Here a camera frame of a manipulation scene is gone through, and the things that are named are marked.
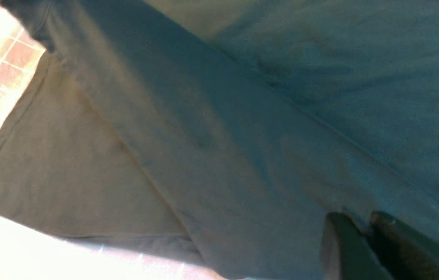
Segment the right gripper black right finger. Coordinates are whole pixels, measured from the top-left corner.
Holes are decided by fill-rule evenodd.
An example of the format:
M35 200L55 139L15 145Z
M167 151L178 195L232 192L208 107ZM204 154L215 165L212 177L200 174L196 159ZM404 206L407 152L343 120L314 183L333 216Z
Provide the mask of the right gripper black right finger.
M370 218L370 245L395 280L439 280L439 244L386 212Z

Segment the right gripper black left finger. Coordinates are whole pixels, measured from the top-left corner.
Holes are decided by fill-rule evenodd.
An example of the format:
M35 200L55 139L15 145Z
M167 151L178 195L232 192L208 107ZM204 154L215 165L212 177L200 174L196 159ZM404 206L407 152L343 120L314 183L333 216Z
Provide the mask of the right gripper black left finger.
M364 235L344 214L326 215L320 259L324 280L392 280Z

